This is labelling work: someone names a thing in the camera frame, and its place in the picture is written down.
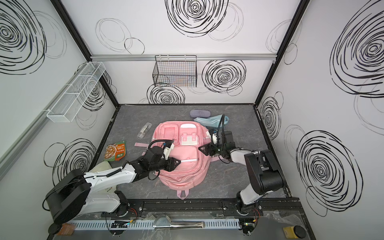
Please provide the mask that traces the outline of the purple glasses case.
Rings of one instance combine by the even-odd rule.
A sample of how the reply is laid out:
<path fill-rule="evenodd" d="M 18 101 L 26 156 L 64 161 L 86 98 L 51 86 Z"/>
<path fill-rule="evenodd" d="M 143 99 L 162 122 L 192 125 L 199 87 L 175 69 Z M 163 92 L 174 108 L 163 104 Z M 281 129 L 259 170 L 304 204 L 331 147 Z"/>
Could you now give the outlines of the purple glasses case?
<path fill-rule="evenodd" d="M 209 118 L 211 116 L 211 112 L 207 110 L 191 110 L 190 116 L 191 118 Z"/>

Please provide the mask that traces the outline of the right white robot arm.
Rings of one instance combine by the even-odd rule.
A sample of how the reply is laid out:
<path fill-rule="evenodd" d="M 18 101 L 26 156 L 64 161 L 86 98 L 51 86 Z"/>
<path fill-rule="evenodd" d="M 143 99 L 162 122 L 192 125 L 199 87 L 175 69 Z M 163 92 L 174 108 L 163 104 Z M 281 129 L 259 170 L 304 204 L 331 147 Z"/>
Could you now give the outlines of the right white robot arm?
<path fill-rule="evenodd" d="M 266 195 L 286 187 L 283 171 L 270 150 L 252 151 L 236 146 L 231 131 L 225 130 L 226 116 L 209 130 L 210 142 L 199 147 L 205 156 L 217 156 L 230 163 L 247 167 L 249 185 L 237 193 L 237 211 L 248 214 L 257 207 L 257 202 Z"/>

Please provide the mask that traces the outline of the pink student backpack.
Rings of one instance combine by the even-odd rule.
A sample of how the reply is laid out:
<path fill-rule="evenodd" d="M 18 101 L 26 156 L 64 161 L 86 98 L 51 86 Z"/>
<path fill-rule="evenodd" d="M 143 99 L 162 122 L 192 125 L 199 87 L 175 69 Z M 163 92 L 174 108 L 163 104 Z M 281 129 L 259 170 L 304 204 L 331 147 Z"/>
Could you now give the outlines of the pink student backpack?
<path fill-rule="evenodd" d="M 163 184 L 177 191 L 181 200 L 185 199 L 189 190 L 200 184 L 207 175 L 209 165 L 216 158 L 205 156 L 198 147 L 210 142 L 209 130 L 199 123 L 191 121 L 170 121 L 159 124 L 153 134 L 152 141 L 146 146 L 144 155 L 129 162 L 133 170 L 133 181 L 148 178 L 151 172 L 157 173 Z M 150 162 L 163 157 L 166 143 L 173 143 L 174 149 L 169 157 L 181 161 L 172 172 L 165 170 L 150 171 Z"/>

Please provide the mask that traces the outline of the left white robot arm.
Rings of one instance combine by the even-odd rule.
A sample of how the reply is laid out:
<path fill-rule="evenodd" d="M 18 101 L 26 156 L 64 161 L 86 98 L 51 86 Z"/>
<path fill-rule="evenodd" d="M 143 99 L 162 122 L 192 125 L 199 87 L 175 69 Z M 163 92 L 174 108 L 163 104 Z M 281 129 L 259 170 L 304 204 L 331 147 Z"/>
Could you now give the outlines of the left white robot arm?
<path fill-rule="evenodd" d="M 114 212 L 123 202 L 123 195 L 99 197 L 97 194 L 113 186 L 148 178 L 153 172 L 174 171 L 181 164 L 170 155 L 174 147 L 173 140 L 154 140 L 143 156 L 125 162 L 121 167 L 96 173 L 83 173 L 80 169 L 71 171 L 45 197 L 44 203 L 48 205 L 53 223 L 60 226 L 81 214 Z"/>

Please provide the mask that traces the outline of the light blue pouch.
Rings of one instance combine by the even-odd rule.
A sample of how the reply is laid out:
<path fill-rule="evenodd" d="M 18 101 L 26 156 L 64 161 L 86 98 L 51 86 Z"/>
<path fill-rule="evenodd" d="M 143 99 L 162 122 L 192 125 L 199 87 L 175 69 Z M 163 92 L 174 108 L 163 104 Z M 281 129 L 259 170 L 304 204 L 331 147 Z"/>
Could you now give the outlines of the light blue pouch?
<path fill-rule="evenodd" d="M 195 118 L 194 122 L 205 127 L 218 128 L 221 125 L 226 125 L 229 122 L 229 117 L 226 115 L 217 115 L 209 118 Z"/>

